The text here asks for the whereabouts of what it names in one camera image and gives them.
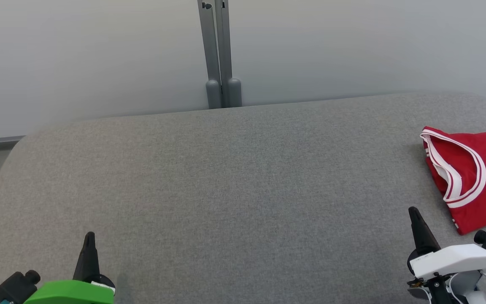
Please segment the grey metal post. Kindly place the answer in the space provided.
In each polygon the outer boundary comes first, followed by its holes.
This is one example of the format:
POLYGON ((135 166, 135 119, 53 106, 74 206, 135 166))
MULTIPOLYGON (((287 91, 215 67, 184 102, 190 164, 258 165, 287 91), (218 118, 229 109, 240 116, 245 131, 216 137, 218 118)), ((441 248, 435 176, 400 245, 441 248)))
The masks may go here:
POLYGON ((208 0, 197 0, 208 81, 205 84, 210 109, 222 108, 221 73, 217 48, 214 8, 208 0))
POLYGON ((228 0, 214 0, 219 69, 221 75, 221 106, 235 108, 242 106, 241 80, 232 74, 231 29, 228 0))

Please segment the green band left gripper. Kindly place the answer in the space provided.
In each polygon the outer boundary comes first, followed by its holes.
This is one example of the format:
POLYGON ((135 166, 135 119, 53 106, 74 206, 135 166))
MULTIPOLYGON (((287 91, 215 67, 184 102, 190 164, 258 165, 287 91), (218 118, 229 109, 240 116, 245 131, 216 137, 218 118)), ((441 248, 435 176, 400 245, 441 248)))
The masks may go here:
POLYGON ((93 281, 100 276, 100 264, 95 234, 84 237, 73 280, 44 283, 24 304, 114 304, 115 285, 108 279, 93 281))

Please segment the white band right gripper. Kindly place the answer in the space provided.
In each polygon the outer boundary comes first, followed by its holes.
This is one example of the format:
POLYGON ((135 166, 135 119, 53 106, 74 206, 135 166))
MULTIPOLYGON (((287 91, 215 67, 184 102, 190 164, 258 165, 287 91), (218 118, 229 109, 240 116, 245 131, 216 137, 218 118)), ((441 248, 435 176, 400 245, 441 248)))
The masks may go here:
POLYGON ((408 209, 415 249, 411 256, 420 256, 408 262, 417 279, 430 280, 466 271, 486 269, 486 250, 476 244, 462 244, 440 249, 436 238, 420 211, 408 209))

